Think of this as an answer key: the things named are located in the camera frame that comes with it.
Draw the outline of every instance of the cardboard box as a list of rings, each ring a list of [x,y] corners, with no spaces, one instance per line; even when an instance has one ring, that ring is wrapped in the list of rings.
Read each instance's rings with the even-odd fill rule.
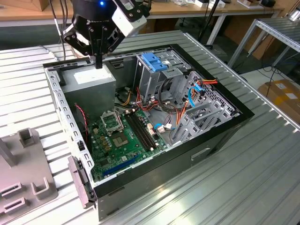
[[[266,96],[268,87],[269,82],[264,83],[258,91]],[[295,122],[300,123],[300,90],[289,80],[271,82],[268,99]]]
[[[49,0],[0,0],[0,4],[43,11],[49,5]]]

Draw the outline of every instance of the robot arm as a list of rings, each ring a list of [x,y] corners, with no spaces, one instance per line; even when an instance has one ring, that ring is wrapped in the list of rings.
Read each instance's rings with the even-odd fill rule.
[[[63,38],[92,57],[96,69],[102,68],[104,55],[146,24],[151,7],[151,2],[139,5],[135,0],[73,0],[72,4],[72,24],[63,31]]]

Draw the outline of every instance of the blue drive bay latch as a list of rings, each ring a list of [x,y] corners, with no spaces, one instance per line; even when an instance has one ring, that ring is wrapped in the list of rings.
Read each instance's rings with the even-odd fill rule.
[[[142,54],[142,59],[148,64],[148,66],[154,71],[162,71],[168,69],[168,67],[163,64],[158,57],[153,53]]]

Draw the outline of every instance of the green circuit board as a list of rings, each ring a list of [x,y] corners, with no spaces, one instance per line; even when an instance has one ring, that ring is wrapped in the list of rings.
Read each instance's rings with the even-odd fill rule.
[[[138,110],[136,116],[141,120],[142,124],[148,124],[149,121],[143,113]],[[120,114],[120,120],[124,127],[123,132],[114,132],[111,136],[108,135],[102,120],[98,120],[89,125],[91,131],[91,156],[95,166],[91,170],[94,181],[100,181],[103,178],[117,173],[129,167],[132,164],[140,162],[166,148],[162,138],[156,136],[151,139],[156,143],[154,150],[145,150],[139,139],[134,133],[134,130],[127,122],[125,115]],[[116,125],[114,116],[105,119],[106,127]]]

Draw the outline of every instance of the motherboard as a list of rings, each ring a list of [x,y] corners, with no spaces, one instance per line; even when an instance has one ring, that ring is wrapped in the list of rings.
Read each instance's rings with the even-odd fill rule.
[[[91,155],[95,163],[91,173],[94,181],[166,149],[163,139],[153,133],[151,127],[142,110],[128,114],[109,112],[91,123]]]

